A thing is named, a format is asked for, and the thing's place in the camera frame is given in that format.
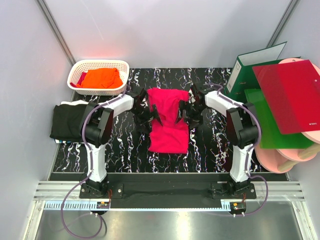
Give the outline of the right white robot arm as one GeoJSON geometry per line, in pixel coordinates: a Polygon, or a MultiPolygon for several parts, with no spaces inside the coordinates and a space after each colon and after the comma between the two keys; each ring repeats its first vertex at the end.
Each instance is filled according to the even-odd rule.
{"type": "Polygon", "coordinates": [[[226,117],[226,136],[233,147],[230,180],[220,189],[211,189],[211,192],[220,196],[227,194],[235,199],[243,197],[250,190],[251,158],[262,136],[255,106],[227,97],[223,94],[223,86],[216,83],[194,83],[190,91],[187,100],[179,101],[175,121],[184,121],[190,129],[197,128],[203,123],[202,112],[205,109],[216,110],[226,117]]]}

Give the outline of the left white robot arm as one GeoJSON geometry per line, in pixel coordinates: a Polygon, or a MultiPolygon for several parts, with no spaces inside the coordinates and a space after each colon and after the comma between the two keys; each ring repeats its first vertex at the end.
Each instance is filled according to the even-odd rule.
{"type": "Polygon", "coordinates": [[[80,181],[81,192],[90,198],[104,198],[111,195],[108,189],[108,174],[105,166],[105,149],[112,128],[113,119],[131,112],[137,131],[149,134],[153,120],[162,123],[155,104],[147,103],[148,93],[144,88],[124,91],[117,97],[101,103],[86,105],[81,120],[81,137],[87,151],[87,177],[80,181]]]}

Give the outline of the magenta t shirt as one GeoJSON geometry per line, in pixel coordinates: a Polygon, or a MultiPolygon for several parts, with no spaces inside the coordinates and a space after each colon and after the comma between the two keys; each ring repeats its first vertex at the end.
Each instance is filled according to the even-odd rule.
{"type": "Polygon", "coordinates": [[[189,127],[184,120],[176,121],[180,101],[187,102],[189,93],[179,89],[151,88],[148,101],[155,105],[160,120],[151,122],[148,150],[161,154],[186,154],[189,146],[189,127]]]}

